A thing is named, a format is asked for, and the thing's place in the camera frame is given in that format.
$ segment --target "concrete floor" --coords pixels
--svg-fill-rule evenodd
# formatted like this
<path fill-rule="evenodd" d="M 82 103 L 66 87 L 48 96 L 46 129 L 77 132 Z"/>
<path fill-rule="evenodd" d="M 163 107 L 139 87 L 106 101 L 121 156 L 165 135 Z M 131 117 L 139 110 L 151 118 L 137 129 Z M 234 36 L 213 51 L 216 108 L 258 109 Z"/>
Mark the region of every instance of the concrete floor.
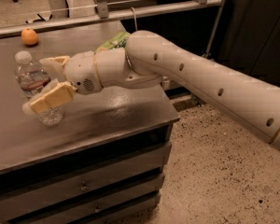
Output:
<path fill-rule="evenodd" d="M 34 3 L 0 4 L 0 26 L 9 26 L 27 17 L 7 12 L 25 14 Z M 47 0 L 38 4 L 26 13 L 48 9 Z M 172 132 L 161 202 L 115 224 L 280 224 L 280 152 L 210 105 L 193 106 L 188 95 L 171 102 L 181 120 Z"/>

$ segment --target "orange fruit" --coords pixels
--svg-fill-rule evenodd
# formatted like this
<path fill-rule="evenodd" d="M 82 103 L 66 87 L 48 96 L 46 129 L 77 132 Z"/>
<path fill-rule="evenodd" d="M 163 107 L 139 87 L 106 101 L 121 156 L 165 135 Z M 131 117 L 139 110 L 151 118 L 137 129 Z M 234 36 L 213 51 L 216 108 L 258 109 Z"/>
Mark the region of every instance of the orange fruit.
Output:
<path fill-rule="evenodd" d="M 21 31 L 21 40 L 26 45 L 35 45 L 38 42 L 38 36 L 34 29 L 25 28 Z"/>

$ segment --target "screw hole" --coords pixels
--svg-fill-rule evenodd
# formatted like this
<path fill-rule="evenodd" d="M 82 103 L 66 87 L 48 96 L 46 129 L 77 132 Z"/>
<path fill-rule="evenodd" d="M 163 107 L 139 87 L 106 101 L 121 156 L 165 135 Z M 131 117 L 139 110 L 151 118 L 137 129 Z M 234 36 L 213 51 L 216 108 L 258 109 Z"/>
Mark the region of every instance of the screw hole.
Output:
<path fill-rule="evenodd" d="M 221 88 L 220 90 L 218 90 L 217 95 L 218 95 L 218 96 L 222 96 L 222 95 L 223 95 L 223 92 L 224 92 L 224 89 Z"/>
<path fill-rule="evenodd" d="M 185 66 L 185 65 L 184 65 L 183 63 L 180 64 L 180 65 L 179 65 L 179 71 L 182 71 L 182 70 L 184 69 L 184 66 Z"/>
<path fill-rule="evenodd" d="M 274 120 L 273 119 L 268 119 L 267 121 L 267 126 L 270 127 L 273 125 Z"/>

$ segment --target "plastic bottle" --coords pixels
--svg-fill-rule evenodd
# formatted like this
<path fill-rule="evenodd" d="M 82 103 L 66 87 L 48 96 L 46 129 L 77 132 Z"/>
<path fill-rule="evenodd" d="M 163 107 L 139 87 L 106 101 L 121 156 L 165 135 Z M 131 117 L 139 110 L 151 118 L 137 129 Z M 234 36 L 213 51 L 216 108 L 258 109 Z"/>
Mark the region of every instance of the plastic bottle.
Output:
<path fill-rule="evenodd" d="M 40 93 L 50 82 L 49 74 L 43 70 L 41 63 L 25 50 L 18 52 L 15 59 L 17 62 L 15 75 L 23 92 L 28 98 Z M 55 126 L 63 119 L 63 109 L 51 108 L 39 114 L 38 119 L 46 126 Z"/>

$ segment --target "gray tabletop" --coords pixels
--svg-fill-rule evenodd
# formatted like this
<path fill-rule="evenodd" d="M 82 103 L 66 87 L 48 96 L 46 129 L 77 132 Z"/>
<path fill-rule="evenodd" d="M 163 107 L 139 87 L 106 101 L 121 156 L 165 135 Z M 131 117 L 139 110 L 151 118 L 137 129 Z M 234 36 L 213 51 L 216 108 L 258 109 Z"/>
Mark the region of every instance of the gray tabletop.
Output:
<path fill-rule="evenodd" d="M 124 28 L 117 21 L 54 31 L 40 34 L 33 48 L 19 37 L 0 40 L 0 174 L 178 121 L 160 86 L 77 94 L 53 128 L 21 112 L 26 98 L 14 77 L 16 52 L 26 49 L 37 59 L 74 55 L 96 49 L 120 31 Z"/>

